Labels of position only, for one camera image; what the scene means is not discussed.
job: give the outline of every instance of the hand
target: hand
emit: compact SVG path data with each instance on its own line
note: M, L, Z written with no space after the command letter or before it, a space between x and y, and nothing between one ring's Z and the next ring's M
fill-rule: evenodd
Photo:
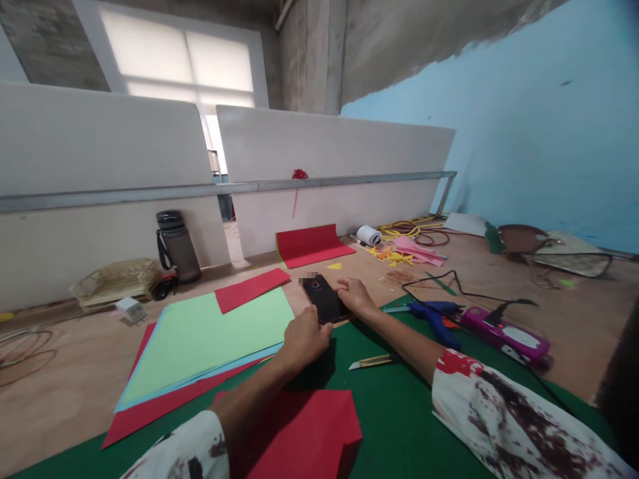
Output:
M357 278L338 279L335 292L337 292L346 307L360 319L377 311L377 306L375 306L368 291L366 291L366 286Z
M283 364L294 374L315 361L328 348L333 323L320 326L317 307L308 306L302 314L288 323L284 331L284 346L274 360Z

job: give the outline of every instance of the plywood floor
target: plywood floor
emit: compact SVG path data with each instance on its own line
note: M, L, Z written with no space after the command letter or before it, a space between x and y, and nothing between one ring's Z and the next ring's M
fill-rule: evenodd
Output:
M175 296L148 303L148 317L142 323L128 326L118 315L106 312L51 325L47 329L52 337L42 354L0 372L0 476L107 430L144 327L155 322L169 303L283 267L275 253L243 259L237 228L227 226L232 263L206 271L201 282L180 288ZM388 278L390 271L425 277L425 271L438 274L456 269L466 291L509 299L526 297L540 304L540 308L511 307L509 317L548 337L555 362L546 376L586 401L598 389L639 291L639 265L617 259L600 279L555 272L553 279L570 279L575 288L541 289L532 284L527 266L491 255L484 239L469 236L453 236L450 244L437 248L449 257L442 268L400 265L391 269L363 249L356 250L353 255L288 270L292 281L284 285L284 292L294 312L308 304L297 279L311 272L321 272L329 282L341 276L360 277L376 304L383 305L403 295L399 283ZM341 271L327 269L336 262L341 262ZM420 292L424 299L451 298L435 286ZM488 300L479 303L495 306ZM73 303L40 308L0 324L0 335L77 313Z

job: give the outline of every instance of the tape roll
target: tape roll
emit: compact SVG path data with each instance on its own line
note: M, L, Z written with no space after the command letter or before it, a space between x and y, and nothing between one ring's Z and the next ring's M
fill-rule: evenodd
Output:
M381 242L381 233L379 231L374 230L370 226L364 225L361 226L356 235L357 239L368 246L374 246Z

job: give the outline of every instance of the blue wall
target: blue wall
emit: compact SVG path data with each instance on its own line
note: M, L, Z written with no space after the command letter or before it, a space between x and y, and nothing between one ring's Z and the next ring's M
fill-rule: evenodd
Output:
M341 115L456 128L449 211L639 253L634 1L571 0L497 43L469 45L347 104Z

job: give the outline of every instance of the water bottle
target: water bottle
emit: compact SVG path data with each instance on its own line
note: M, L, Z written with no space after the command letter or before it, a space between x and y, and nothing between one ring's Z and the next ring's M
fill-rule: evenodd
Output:
M180 210L166 210L155 217L160 227L156 234L162 267L166 270L175 267L182 284L195 283L202 277L202 272L182 213Z

